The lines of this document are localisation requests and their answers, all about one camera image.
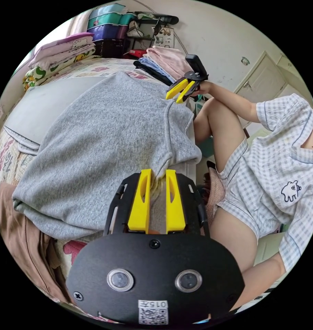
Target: plaid pajamas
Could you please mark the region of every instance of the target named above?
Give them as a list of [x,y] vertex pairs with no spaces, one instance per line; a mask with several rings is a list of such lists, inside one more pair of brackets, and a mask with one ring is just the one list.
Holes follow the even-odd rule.
[[226,193],[218,203],[257,239],[290,224],[279,252],[290,271],[313,234],[313,150],[300,146],[313,130],[313,110],[296,94],[257,103],[261,124],[272,133],[246,139],[219,177]]

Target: label sticker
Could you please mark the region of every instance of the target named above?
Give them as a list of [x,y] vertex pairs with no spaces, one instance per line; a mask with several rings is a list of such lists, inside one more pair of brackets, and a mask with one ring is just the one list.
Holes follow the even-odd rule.
[[138,300],[139,324],[167,325],[168,302],[166,300]]

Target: plastic storage box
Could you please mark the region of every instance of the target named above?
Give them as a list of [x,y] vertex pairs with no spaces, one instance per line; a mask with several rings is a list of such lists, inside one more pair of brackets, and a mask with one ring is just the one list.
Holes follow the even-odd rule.
[[137,16],[135,14],[123,14],[120,18],[119,25],[129,25],[136,18]]
[[94,33],[93,41],[102,39],[123,39],[118,38],[120,32],[120,25],[115,24],[103,24],[88,29],[87,32]]
[[125,39],[128,29],[129,29],[128,25],[120,25],[119,32],[116,36],[116,39]]
[[110,4],[108,6],[104,6],[104,7],[101,7],[101,8],[97,8],[95,9],[91,14],[90,14],[90,18],[95,18],[95,17],[98,17],[98,16],[101,16],[103,14],[108,14],[108,13],[124,13],[126,10],[125,10],[125,6],[122,5],[122,4],[118,4],[118,3],[115,3],[115,4]]
[[88,30],[103,24],[118,24],[122,14],[119,13],[108,13],[97,17],[90,18],[88,21]]

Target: purple storage box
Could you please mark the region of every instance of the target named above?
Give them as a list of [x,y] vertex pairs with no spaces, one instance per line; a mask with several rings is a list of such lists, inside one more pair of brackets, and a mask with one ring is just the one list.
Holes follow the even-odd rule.
[[116,39],[125,39],[128,29],[127,25],[121,25]]
[[88,29],[87,32],[94,33],[93,41],[101,39],[116,39],[121,26],[114,24],[103,24]]

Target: gray sweater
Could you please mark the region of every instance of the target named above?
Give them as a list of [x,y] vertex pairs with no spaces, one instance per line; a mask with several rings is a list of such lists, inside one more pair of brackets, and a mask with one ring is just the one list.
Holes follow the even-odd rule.
[[82,94],[47,132],[14,209],[43,233],[72,240],[104,230],[119,184],[135,172],[152,169],[156,201],[166,169],[201,159],[186,134],[193,114],[165,100],[166,88],[118,72]]

